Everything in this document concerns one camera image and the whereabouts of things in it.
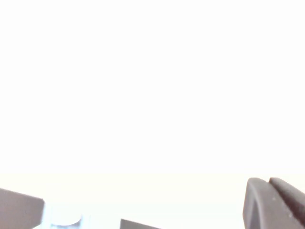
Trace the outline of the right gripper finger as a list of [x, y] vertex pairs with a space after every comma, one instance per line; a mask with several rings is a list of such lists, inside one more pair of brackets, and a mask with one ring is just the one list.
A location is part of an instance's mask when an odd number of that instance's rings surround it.
[[246, 229], [303, 229], [305, 194], [284, 180], [272, 177], [247, 181], [243, 208]]

